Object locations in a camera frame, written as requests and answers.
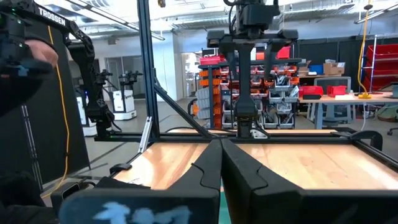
ceiling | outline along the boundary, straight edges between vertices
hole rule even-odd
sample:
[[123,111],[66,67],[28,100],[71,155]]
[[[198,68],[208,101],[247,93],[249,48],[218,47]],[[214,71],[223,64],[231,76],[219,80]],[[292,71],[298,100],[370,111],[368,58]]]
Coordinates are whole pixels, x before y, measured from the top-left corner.
[[[71,4],[66,0],[35,0],[56,13],[76,23],[93,38],[110,35],[123,36],[137,33],[94,12]],[[138,22],[137,0],[84,0],[105,12],[125,21]],[[280,0],[279,22],[317,19],[329,17],[353,17],[363,13],[365,0]],[[374,0],[373,11],[397,4],[396,0]],[[180,31],[187,29],[209,29],[228,25],[229,7],[223,0],[166,0],[161,8],[156,0],[149,0],[151,29],[154,32]]]

person's hand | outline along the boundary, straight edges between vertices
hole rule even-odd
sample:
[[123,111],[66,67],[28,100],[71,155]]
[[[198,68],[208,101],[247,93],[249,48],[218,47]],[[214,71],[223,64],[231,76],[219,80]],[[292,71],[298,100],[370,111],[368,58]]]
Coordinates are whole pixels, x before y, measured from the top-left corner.
[[33,58],[43,62],[50,63],[53,67],[57,65],[58,55],[53,48],[45,42],[39,40],[27,40],[25,44],[29,45]]

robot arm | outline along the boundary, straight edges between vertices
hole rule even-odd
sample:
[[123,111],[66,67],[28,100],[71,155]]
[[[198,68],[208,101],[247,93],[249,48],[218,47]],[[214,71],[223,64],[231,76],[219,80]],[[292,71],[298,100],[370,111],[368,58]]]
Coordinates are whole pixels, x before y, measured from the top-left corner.
[[[68,48],[72,59],[78,64],[84,86],[88,92],[89,103],[86,114],[97,123],[98,134],[106,134],[114,115],[103,100],[102,88],[97,83],[93,67],[95,57],[91,39],[83,33],[75,22],[47,10],[34,0],[3,0],[0,2],[1,58],[0,71],[12,77],[43,79],[52,73],[52,67],[45,62],[32,59],[29,46],[25,42],[25,27],[29,20],[46,24],[59,30],[63,43]],[[69,34],[79,42],[72,42]]]

person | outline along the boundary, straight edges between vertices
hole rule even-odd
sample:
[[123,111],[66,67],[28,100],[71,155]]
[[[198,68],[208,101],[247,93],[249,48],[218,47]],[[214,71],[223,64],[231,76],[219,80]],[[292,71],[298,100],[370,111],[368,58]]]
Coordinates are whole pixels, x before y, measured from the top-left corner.
[[[57,65],[58,54],[52,44],[35,35],[27,35],[25,43],[33,58]],[[41,86],[41,80],[11,78],[0,75],[0,116],[27,101]],[[40,198],[38,183],[28,172],[0,175],[0,223],[58,223],[52,208]]]

cardboard box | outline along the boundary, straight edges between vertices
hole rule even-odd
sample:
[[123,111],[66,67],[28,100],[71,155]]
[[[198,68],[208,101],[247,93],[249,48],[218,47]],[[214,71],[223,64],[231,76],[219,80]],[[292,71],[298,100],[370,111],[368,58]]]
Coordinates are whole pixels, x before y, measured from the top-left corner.
[[298,68],[298,75],[308,75],[308,66],[310,65],[311,61],[305,62],[304,66],[300,66]]
[[344,74],[344,62],[339,63],[324,63],[323,64],[323,73],[325,75],[339,75]]

